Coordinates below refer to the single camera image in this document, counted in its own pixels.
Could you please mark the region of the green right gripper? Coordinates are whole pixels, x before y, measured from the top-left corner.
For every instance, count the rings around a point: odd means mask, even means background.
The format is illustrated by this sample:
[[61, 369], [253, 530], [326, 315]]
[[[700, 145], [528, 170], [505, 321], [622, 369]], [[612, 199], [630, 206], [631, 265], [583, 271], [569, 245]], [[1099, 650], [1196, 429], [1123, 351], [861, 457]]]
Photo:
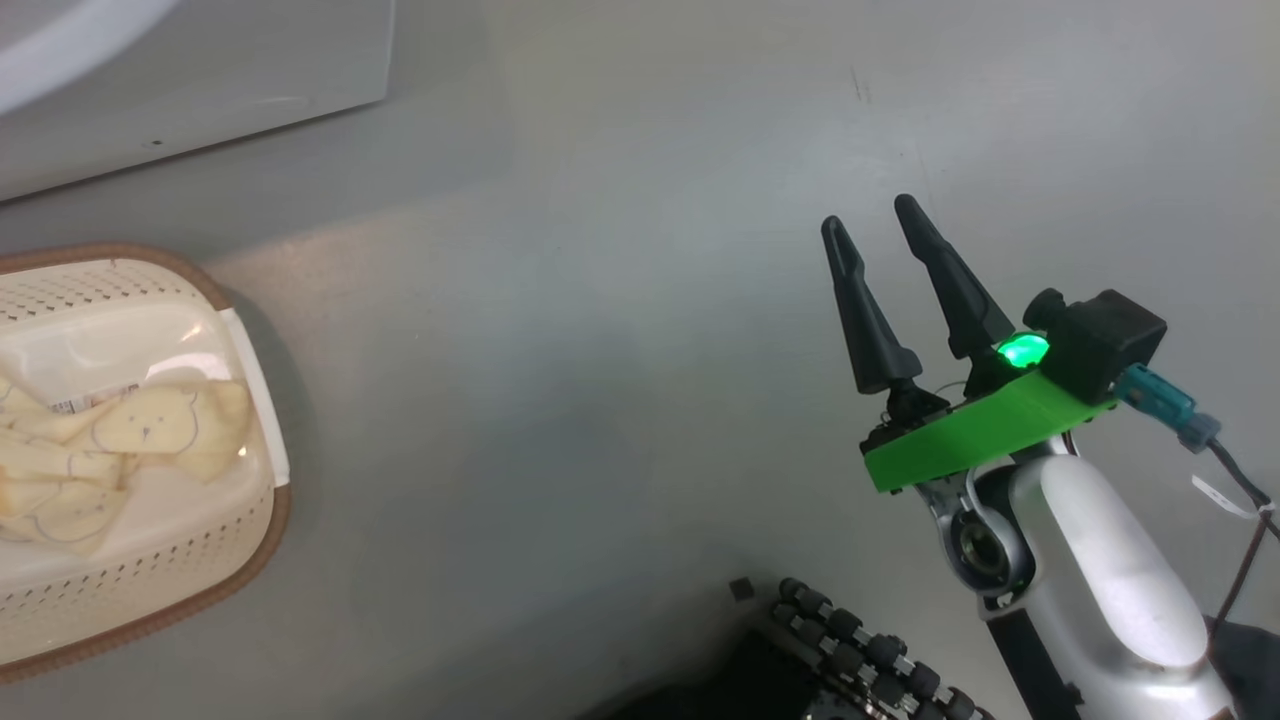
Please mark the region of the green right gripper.
[[[997, 368], [1021, 374], [900, 437], [876, 447], [865, 442], [864, 464], [877, 491], [895, 492], [993, 462], [1115, 409], [1114, 398], [1083, 404], [1036, 368], [1050, 342], [1041, 334], [1014, 334], [1007, 315], [915, 197], [900, 193], [893, 210], [911, 255], [928, 272], [951, 354], [965, 359], [1000, 345]], [[922, 374], [920, 360], [892, 332], [844, 223], [827, 217], [820, 234], [858, 392], [878, 395], [911, 384]]]

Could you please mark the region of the cream garment with bear print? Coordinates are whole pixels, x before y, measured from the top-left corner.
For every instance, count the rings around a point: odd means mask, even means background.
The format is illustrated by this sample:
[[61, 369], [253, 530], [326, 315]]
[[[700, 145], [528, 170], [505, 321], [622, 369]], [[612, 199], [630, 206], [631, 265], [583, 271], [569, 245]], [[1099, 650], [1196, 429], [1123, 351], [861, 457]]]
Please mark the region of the cream garment with bear print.
[[58, 413], [0, 375], [0, 542], [92, 553], [141, 468], [212, 482], [238, 457], [252, 419], [237, 380], [147, 386]]

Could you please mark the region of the white front-load washing machine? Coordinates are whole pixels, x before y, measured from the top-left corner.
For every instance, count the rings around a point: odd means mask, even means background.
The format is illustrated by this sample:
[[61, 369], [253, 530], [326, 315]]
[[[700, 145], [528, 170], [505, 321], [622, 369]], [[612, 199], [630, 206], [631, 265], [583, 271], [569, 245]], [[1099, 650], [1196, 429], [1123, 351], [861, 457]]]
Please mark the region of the white front-load washing machine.
[[396, 0], [178, 0], [0, 117], [0, 202], [378, 102], [394, 26]]

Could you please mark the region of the cream basket with brown rim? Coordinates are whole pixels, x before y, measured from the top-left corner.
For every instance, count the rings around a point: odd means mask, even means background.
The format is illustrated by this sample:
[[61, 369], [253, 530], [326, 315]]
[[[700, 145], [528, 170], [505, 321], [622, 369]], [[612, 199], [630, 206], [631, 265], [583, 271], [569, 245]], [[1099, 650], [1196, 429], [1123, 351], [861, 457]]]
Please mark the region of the cream basket with brown rim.
[[104, 543], [78, 555], [0, 542], [0, 685], [115, 650], [247, 585], [291, 512], [266, 378], [229, 296], [184, 258], [90, 243], [0, 255], [0, 375], [37, 400], [237, 380], [253, 402], [238, 457], [202, 483], [146, 466]]

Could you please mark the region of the white product label sticker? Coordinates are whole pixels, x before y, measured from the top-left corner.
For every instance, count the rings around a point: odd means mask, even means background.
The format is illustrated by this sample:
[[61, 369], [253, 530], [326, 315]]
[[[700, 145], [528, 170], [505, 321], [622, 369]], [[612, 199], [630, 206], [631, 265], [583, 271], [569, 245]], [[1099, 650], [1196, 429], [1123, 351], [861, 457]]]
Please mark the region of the white product label sticker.
[[49, 406], [52, 413], [72, 415], [77, 413], [86, 413], [90, 409], [97, 407], [104, 404], [113, 404], [119, 398], [124, 398], [140, 388], [138, 383], [127, 383], [122, 386], [113, 386], [102, 389], [97, 389], [88, 393], [77, 395], [74, 397], [68, 397], [56, 401]]

